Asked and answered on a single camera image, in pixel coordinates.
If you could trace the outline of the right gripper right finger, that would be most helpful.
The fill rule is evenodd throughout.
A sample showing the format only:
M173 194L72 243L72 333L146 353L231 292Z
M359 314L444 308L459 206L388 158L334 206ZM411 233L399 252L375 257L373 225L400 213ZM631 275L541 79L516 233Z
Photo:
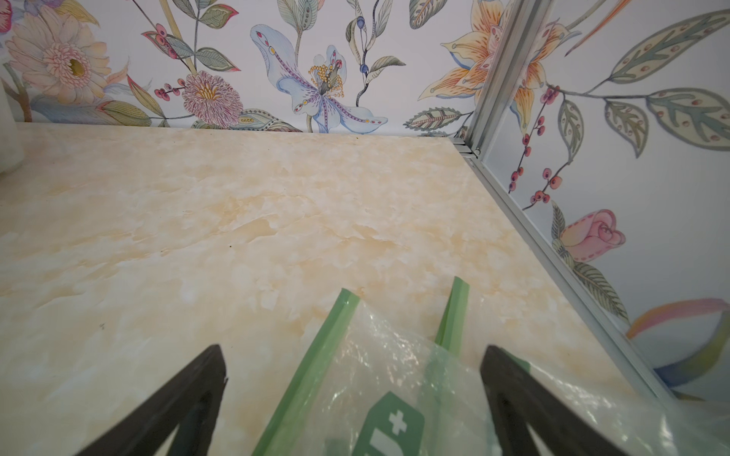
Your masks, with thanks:
M536 434L554 455L622 455L496 345L482 358L480 375L504 455L537 455Z

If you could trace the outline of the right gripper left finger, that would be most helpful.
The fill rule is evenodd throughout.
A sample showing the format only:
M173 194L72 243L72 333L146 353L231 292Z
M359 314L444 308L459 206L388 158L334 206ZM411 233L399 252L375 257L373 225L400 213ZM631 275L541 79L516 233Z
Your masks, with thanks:
M207 455L226 386L222 348L211 345L81 455Z

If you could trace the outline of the zip-top bag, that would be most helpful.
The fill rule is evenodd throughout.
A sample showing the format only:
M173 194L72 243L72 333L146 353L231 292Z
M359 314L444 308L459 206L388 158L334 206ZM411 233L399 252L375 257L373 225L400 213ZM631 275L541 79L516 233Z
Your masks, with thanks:
M452 283L434 339L393 326L342 291L254 452L258 455L504 455L480 375L509 353L622 455L725 455L729 410L612 393L513 355L489 324L473 339L470 287Z

